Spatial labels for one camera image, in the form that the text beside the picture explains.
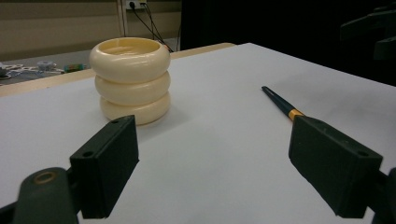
power outlet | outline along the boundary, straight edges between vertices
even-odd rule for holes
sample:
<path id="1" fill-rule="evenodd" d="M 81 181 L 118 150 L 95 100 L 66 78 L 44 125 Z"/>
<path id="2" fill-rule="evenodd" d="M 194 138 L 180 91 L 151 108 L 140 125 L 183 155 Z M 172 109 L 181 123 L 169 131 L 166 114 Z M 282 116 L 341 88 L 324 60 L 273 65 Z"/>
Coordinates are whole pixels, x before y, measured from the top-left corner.
<path id="1" fill-rule="evenodd" d="M 144 9 L 143 4 L 146 4 L 147 0 L 126 0 L 126 9 L 132 9 L 131 3 L 134 3 L 134 9 Z"/>

stacked ring cup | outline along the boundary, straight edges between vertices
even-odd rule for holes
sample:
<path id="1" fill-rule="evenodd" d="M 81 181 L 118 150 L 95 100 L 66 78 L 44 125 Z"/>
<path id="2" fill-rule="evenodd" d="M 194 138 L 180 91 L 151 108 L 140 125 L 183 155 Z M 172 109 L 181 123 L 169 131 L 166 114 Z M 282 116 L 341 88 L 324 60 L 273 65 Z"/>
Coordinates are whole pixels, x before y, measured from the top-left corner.
<path id="1" fill-rule="evenodd" d="M 170 62 L 169 50 L 151 39 L 121 37 L 96 45 L 90 66 L 105 116 L 134 115 L 136 125 L 162 117 L 170 106 Z"/>

pen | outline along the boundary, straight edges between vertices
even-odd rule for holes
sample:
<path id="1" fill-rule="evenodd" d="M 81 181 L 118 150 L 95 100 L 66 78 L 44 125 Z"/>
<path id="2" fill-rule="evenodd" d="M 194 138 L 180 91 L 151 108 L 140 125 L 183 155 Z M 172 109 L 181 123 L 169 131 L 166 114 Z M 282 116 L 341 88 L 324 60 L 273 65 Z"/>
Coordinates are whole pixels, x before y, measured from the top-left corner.
<path id="1" fill-rule="evenodd" d="M 302 112 L 296 109 L 293 105 L 289 104 L 285 99 L 280 97 L 278 94 L 271 91 L 268 87 L 262 86 L 262 90 L 267 96 L 277 105 L 277 107 L 291 120 L 294 120 L 295 116 L 304 116 Z"/>

cream-colored vase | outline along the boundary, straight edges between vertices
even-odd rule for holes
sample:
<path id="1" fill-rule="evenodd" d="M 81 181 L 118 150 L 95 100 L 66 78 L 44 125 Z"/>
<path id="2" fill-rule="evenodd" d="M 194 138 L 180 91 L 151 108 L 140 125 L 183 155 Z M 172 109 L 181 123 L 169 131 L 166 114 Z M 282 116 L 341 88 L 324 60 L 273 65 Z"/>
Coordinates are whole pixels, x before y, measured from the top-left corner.
<path id="1" fill-rule="evenodd" d="M 105 116 L 134 115 L 136 125 L 162 117 L 171 102 L 170 62 L 169 50 L 151 39 L 121 37 L 96 45 L 90 66 Z"/>

white table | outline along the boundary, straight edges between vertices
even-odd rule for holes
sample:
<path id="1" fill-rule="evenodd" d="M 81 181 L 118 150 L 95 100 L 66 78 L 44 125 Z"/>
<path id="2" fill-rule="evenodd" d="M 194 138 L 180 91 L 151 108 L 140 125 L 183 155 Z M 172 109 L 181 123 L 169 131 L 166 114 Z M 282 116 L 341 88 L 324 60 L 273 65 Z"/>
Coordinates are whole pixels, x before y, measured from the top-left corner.
<path id="1" fill-rule="evenodd" d="M 254 44 L 174 59 L 170 110 L 137 127 L 140 162 L 107 219 L 80 223 L 371 223 L 343 219 L 288 157 L 291 121 L 263 85 L 396 166 L 396 88 Z M 108 120 L 91 77 L 0 97 L 0 206 Z"/>

